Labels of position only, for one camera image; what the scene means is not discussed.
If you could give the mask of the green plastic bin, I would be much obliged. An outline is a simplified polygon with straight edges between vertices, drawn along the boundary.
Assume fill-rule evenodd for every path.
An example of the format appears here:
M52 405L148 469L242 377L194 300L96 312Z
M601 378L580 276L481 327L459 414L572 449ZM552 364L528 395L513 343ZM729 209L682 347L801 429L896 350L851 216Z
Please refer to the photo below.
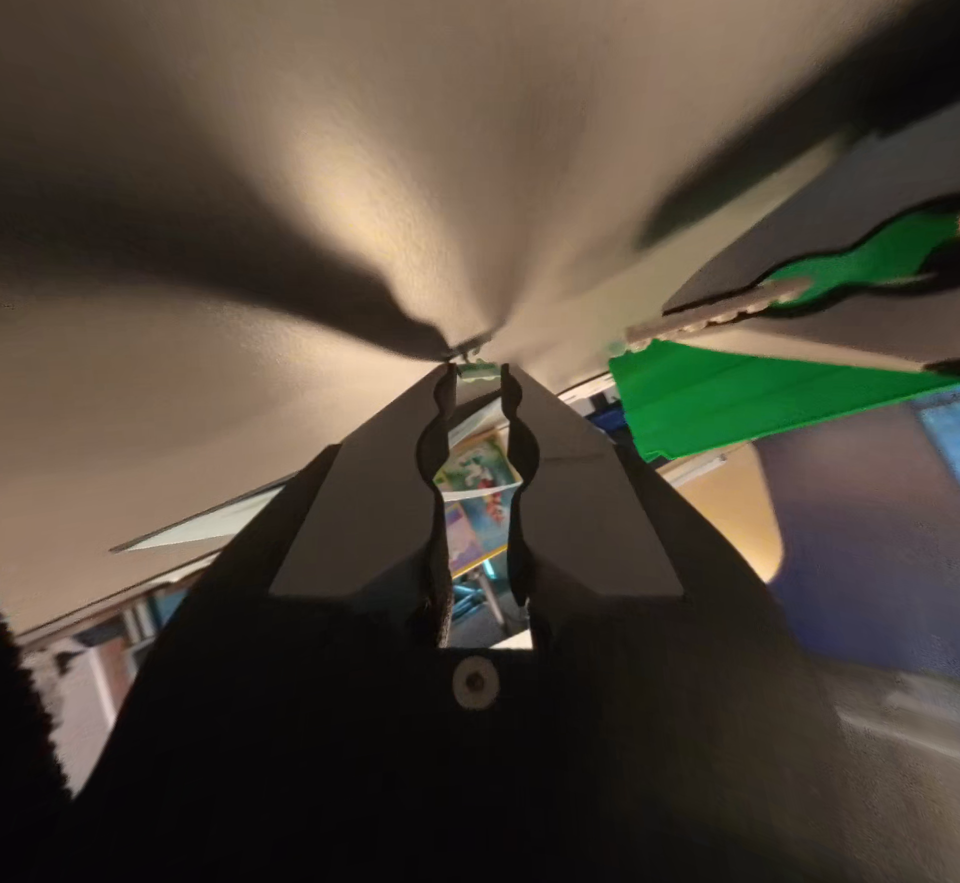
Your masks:
M781 263L764 284L807 276L786 310L837 308L897 277L932 270L933 254L957 242L958 198L907 212L845 250ZM677 460L819 422L899 404L958 386L958 377L849 364L768 358L655 340L610 360L622 399L588 417L648 462Z

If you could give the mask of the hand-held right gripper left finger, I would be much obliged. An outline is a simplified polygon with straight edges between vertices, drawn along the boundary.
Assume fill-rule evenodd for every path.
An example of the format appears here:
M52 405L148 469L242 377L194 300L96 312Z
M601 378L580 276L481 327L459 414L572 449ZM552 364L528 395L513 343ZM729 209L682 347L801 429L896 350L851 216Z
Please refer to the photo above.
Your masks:
M270 585L280 599L386 620L445 645L452 577L435 477L450 455L457 367L429 371L341 444Z

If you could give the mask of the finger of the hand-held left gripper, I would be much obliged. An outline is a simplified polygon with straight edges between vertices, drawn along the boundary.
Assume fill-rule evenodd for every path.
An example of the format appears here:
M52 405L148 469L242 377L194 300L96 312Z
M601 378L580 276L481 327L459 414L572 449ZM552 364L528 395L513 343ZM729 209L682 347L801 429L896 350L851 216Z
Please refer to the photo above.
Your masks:
M748 316L683 342L733 354L903 373L958 373L958 270L930 284L868 289L801 315Z
M957 125L867 138L702 266L663 312L749 288L795 259L846 252L902 214L958 193Z

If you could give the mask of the wooden book stand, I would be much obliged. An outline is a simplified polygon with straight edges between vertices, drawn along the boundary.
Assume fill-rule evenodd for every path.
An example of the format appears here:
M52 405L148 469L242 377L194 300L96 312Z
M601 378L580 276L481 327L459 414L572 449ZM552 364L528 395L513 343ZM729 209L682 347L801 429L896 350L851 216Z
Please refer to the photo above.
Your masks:
M657 473L743 557L765 584L777 576L785 543L759 450L741 442L668 461Z

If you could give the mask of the white lego plate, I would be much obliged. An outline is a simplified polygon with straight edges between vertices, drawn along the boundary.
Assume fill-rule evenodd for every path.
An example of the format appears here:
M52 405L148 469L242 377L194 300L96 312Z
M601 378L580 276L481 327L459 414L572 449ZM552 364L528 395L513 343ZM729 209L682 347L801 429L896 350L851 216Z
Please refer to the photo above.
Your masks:
M641 352L655 340L669 341L693 336L710 326L734 323L742 317L762 313L776 304L795 301L812 285L813 279L809 276L768 280L737 294L630 325L625 330L623 340L634 345L635 352Z

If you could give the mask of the yellow lego box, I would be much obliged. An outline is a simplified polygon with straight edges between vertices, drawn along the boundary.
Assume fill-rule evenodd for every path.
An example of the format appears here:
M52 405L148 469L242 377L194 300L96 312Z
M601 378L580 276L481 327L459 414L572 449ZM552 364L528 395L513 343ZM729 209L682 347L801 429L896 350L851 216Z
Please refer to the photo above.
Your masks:
M466 437L451 448L435 476L444 506L448 565L455 578L506 551L511 506L522 483L507 443L506 429Z

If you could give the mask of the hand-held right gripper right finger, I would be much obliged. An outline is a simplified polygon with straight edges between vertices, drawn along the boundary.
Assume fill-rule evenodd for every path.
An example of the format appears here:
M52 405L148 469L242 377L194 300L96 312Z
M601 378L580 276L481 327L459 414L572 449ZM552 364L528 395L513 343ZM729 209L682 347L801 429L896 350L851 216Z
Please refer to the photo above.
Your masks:
M614 443L515 364L501 370L511 500L508 571L532 630L684 589Z

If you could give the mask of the lego instruction booklet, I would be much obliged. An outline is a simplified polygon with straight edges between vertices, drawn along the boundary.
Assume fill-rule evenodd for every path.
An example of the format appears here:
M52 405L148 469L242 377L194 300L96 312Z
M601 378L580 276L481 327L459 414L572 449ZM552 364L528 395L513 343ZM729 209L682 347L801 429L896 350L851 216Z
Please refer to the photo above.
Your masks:
M456 418L448 432L449 456L443 472L450 474L455 453L464 450L469 441L493 435L495 442L506 448L508 421L499 396L489 393L465 406L466 415ZM231 538L240 533L296 477L272 481L220 505L215 505L161 529L142 534L110 548L114 555L162 547Z

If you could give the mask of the person's black sweater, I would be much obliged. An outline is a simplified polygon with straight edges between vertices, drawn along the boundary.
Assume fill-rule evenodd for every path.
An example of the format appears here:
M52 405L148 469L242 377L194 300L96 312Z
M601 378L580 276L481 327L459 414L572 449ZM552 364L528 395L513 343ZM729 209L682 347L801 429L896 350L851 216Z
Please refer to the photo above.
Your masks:
M71 803L53 724L1 621L1 880L35 881Z

